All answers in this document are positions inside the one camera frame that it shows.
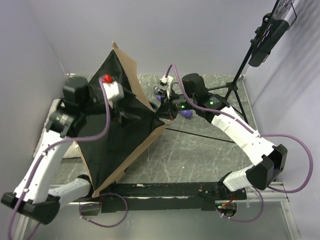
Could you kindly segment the tan fabric pet tent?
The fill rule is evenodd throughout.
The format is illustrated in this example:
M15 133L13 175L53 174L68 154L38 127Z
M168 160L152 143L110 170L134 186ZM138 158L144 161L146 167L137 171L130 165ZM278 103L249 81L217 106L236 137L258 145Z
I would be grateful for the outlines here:
M156 117L137 76L137 63L123 52L116 42L97 72L88 82L90 92L96 97L91 103L86 124L80 137L102 132L106 125L106 113L99 77L110 75L123 87L120 101L133 105L135 120L120 125L113 121L110 108L110 124L106 135L96 141L78 143L80 156L87 169L95 194L120 180L126 169L163 133L166 124Z

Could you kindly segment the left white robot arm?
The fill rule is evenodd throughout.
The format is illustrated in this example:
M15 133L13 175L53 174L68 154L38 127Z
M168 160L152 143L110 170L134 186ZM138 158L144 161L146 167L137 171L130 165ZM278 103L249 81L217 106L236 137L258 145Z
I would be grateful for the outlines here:
M87 177L76 178L71 183L51 189L54 178L66 151L72 143L93 142L106 135L110 126L110 108L124 98L124 88L114 77L107 74L98 78L102 91L106 123L102 132L79 137L86 124L86 117L96 102L85 77L74 76L63 87L63 97L49 117L38 152L25 177L13 192L6 192L1 203L40 224L47 225L59 210L69 203L85 198L95 200L99 195L97 186Z

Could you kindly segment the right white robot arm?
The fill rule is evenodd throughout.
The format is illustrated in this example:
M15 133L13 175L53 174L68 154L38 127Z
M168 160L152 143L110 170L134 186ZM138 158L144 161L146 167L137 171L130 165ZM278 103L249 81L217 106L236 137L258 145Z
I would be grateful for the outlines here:
M160 107L156 115L174 120L181 111L194 110L196 114L220 129L248 156L251 165L227 173L220 179L219 196L230 199L237 190L255 187L265 190L284 170L288 150L275 145L250 127L235 109L218 94L208 91L202 76L190 73L182 78L183 94L173 90L173 77L164 75L154 88L160 95Z

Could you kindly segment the purple pet brush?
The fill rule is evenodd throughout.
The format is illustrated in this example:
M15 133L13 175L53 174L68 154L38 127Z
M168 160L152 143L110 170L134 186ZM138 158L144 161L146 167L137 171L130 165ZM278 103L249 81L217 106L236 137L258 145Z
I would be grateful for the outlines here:
M156 99L158 101L161 101L161 95L166 92L164 89L161 88L160 85L153 87L153 92L156 95ZM191 110L181 110L179 113L186 119L190 119L193 115L193 112Z

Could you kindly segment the black tripod stand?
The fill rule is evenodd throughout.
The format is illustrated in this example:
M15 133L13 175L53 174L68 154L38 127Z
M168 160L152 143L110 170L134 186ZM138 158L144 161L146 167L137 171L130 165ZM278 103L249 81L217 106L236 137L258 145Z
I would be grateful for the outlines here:
M258 42L258 40L255 39L255 38L250 40L250 48L248 49L248 51L247 51L247 53L246 53L241 65L240 65L240 67L239 67L239 69L238 69L238 71L237 71L237 73L236 73L236 75L235 75L235 77L233 79L233 81L227 82L225 85L216 86L216 87L212 87L212 88L208 89L208 91L214 91L214 90L219 90L219 89L226 88L227 89L227 93L225 94L225 97L224 97L225 100L228 100L229 96L233 92L234 95L235 95L235 98L237 100L237 103L238 103L238 105L240 107L240 111L237 110L237 109L235 109L235 111L237 113L239 113L244 118L244 121L247 124L249 123L248 122L248 118L247 118L247 115L246 115L245 110L243 108L243 104L241 102L240 96L238 94L238 82L241 81L244 78L242 72L243 72L246 64L248 63L248 61L249 61L249 59L250 59L250 57L251 57L256 45L257 45L257 42Z

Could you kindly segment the white fluffy cushion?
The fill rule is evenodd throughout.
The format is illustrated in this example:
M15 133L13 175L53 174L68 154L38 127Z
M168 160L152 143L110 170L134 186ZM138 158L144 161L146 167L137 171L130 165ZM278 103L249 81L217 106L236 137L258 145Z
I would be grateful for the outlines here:
M58 105L59 101L60 101L59 98L54 99L52 104L51 104L51 106L50 106L50 108L49 108L46 120L44 122L42 131L41 131L41 135L40 135L39 141L38 141L37 146L36 146L36 148L34 150L34 153L32 155L33 158L35 158L37 153L38 153L38 150L39 150L39 148L41 146L41 143L42 143L42 140L43 140L43 135L44 135L44 133L46 131L46 125L49 122L50 115L57 109L57 105ZM78 150L78 144L76 142L73 142L69 146L68 150L65 152L65 154L63 156L64 159L73 159L73 158L80 158L80 157L81 156L80 156L80 152Z

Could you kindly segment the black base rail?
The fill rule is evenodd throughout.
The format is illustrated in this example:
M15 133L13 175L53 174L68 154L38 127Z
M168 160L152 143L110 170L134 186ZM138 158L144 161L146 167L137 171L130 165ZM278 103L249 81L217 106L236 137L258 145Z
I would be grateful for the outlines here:
M129 211L215 211L217 203L247 199L245 189L222 192L217 182L114 183L102 193L122 196Z

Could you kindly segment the aluminium frame rail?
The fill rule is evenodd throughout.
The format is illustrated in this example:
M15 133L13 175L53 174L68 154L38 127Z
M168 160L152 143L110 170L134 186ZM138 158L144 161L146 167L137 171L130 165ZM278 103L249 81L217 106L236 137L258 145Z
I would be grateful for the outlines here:
M274 199L275 201L286 198L286 195L284 193L277 192L270 188L259 191L256 191L253 187L247 187L244 189L247 195L246 200L258 198L259 196L262 196L267 200ZM49 186L48 189L41 190L40 193L44 194L44 197L59 197L61 201L60 205L64 206L80 198L98 198L99 196L104 194L102 193L102 191L100 191L99 193L94 193L93 187L87 180L77 178L76 180L68 184L57 185L55 187Z

